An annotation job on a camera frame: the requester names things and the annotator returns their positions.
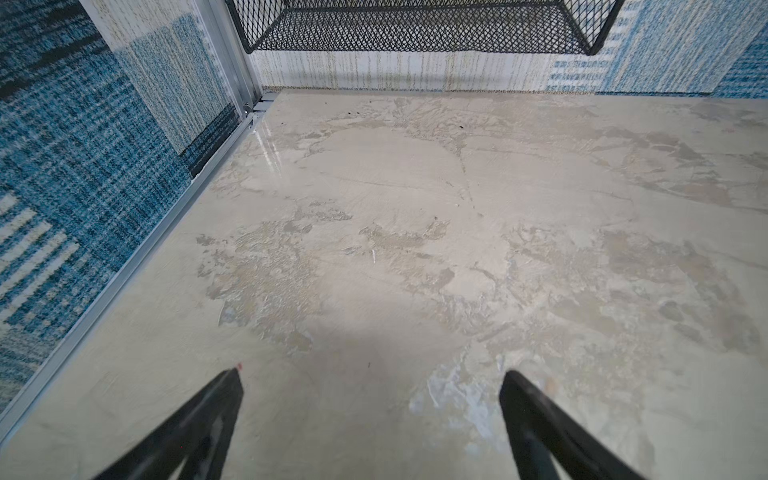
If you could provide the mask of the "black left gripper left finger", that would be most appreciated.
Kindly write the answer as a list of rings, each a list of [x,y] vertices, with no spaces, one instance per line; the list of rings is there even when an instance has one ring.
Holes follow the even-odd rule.
[[[244,390],[236,368],[224,370],[98,479],[219,479]]]

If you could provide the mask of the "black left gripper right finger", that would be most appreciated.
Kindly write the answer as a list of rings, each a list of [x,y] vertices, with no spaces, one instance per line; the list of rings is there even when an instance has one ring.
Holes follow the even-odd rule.
[[[505,373],[499,404],[521,479],[640,479],[522,373]]]

